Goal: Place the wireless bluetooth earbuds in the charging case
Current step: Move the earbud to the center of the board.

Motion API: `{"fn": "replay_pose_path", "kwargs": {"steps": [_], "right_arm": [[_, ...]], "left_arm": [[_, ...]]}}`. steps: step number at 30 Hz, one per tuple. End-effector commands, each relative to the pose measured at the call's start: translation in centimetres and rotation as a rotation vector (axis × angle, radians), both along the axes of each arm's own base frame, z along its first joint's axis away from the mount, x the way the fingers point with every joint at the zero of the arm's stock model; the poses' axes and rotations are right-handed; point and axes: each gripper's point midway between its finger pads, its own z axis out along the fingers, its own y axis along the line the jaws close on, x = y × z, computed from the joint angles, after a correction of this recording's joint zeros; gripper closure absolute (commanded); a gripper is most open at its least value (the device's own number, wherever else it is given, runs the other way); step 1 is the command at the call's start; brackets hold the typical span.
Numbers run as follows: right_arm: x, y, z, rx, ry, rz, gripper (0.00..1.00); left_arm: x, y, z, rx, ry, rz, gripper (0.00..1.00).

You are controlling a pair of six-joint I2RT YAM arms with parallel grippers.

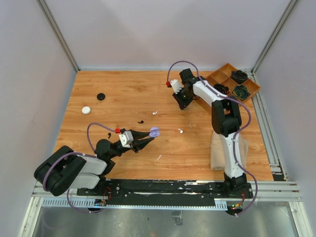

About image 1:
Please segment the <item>purple earbud charging case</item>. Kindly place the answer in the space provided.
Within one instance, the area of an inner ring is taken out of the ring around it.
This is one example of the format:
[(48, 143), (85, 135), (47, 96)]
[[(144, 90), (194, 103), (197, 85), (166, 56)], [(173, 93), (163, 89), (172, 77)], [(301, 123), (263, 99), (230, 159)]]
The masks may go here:
[(158, 136), (160, 136), (160, 129), (158, 127), (152, 127), (150, 129), (149, 137), (156, 138)]

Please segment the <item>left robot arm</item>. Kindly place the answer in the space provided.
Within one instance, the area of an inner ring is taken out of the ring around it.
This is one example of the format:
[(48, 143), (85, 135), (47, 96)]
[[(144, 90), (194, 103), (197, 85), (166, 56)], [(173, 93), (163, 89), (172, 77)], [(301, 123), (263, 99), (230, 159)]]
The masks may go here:
[(128, 151), (138, 153), (160, 135), (158, 127), (148, 132), (121, 129), (118, 133), (116, 142), (99, 140), (93, 155), (62, 146), (37, 167), (34, 178), (55, 197), (69, 189), (83, 189), (97, 196), (103, 194), (107, 189), (105, 176), (115, 166), (113, 158)]

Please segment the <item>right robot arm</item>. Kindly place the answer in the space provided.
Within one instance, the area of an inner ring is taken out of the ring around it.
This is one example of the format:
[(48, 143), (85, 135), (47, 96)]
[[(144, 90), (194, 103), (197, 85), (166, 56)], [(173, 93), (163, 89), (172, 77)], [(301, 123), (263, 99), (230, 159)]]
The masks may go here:
[(224, 153), (224, 193), (234, 198), (247, 184), (239, 149), (241, 127), (239, 105), (235, 99), (212, 87), (206, 79), (195, 77), (191, 69), (181, 71), (179, 76), (181, 81), (167, 80), (166, 86), (173, 89), (173, 98), (181, 110), (187, 108), (195, 96), (211, 107), (212, 128), (221, 139)]

